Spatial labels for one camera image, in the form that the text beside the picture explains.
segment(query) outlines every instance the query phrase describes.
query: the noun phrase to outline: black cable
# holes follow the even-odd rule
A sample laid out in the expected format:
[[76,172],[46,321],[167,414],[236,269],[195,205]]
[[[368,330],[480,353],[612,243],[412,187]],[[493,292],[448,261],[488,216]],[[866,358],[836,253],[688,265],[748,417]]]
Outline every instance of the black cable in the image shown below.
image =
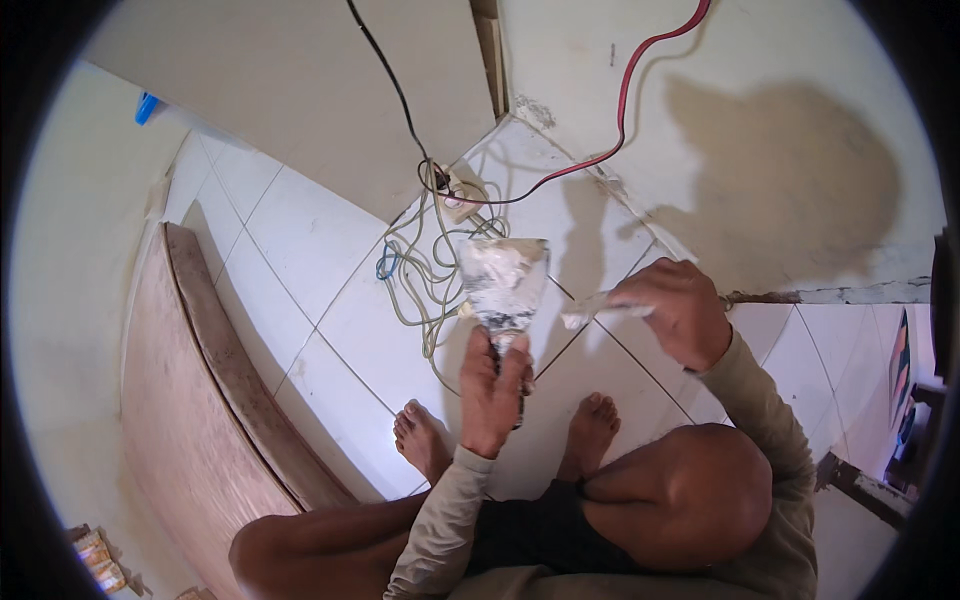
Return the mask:
[[362,31],[363,35],[367,38],[367,41],[373,48],[373,51],[383,64],[383,68],[386,69],[387,75],[390,76],[390,81],[394,83],[396,95],[400,97],[400,103],[403,105],[403,115],[407,118],[407,127],[410,128],[410,135],[414,138],[414,141],[417,142],[417,146],[420,147],[420,153],[423,154],[423,160],[429,162],[430,158],[427,156],[426,150],[423,149],[423,144],[420,143],[420,139],[417,137],[417,132],[414,131],[414,120],[410,117],[410,107],[407,106],[407,98],[403,95],[403,90],[400,89],[400,82],[396,80],[394,69],[390,68],[390,64],[387,62],[387,57],[383,56],[383,51],[380,50],[379,44],[377,44],[376,40],[373,39],[373,35],[371,35],[370,30],[367,29],[367,25],[360,17],[360,13],[357,12],[357,8],[353,6],[353,0],[347,0],[347,6],[350,7],[350,12],[353,13],[353,20],[357,22],[357,25],[360,27],[360,31]]

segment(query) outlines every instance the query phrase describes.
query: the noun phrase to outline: left hand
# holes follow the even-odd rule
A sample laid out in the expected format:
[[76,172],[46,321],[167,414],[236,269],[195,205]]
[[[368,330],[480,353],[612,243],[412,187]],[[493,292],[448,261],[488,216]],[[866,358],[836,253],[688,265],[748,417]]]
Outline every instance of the left hand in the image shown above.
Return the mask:
[[463,428],[460,444],[484,458],[494,459],[507,442],[519,414],[520,382],[532,375],[530,338],[514,339],[496,374],[496,351],[487,329],[470,332],[467,357],[460,369]]

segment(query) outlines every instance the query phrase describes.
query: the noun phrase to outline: plywood sheet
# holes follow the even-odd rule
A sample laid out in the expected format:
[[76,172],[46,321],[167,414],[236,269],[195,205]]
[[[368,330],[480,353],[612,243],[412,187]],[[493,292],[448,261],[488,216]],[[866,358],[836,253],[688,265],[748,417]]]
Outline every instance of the plywood sheet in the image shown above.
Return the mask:
[[[356,5],[427,152],[452,164],[493,128],[468,0]],[[343,0],[126,0],[84,57],[384,221],[419,188],[420,151]]]
[[303,509],[356,504],[260,381],[220,305],[193,231],[172,224],[165,227],[170,263],[188,325],[227,409],[240,421],[260,456]]
[[129,328],[121,394],[124,452],[137,485],[184,558],[220,600],[243,598],[233,536],[300,509],[258,458],[206,368],[157,230]]

